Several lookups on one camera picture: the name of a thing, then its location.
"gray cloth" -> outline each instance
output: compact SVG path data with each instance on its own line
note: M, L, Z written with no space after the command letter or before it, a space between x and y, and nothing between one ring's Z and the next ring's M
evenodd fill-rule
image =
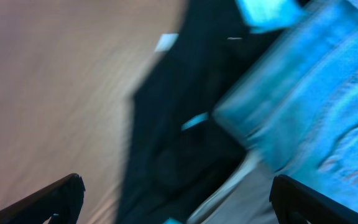
M276 224L273 207L269 202L273 174L263 164L248 173L226 198L199 219L188 223L205 224Z

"pile of clothes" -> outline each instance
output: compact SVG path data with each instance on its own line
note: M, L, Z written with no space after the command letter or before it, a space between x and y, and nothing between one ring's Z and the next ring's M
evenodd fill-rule
M277 223L277 174L358 212L358 0L187 8L133 97L116 223Z

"blue jeans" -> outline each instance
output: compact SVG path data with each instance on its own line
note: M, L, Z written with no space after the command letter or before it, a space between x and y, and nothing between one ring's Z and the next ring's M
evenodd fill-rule
M358 0L305 10L213 115L276 174L358 212Z

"black fabric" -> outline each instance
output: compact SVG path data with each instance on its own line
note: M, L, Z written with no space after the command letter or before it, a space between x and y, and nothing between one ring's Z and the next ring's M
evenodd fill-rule
M212 119L181 126L211 111L280 33L249 34L233 0L189 1L177 41L134 95L116 223L184 222L232 174L246 153L235 140Z

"brown floor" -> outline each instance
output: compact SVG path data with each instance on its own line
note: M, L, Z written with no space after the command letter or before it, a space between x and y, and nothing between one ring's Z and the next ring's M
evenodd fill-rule
M113 219L128 96L181 9L179 0L0 0L0 209L76 172L86 186L78 223Z

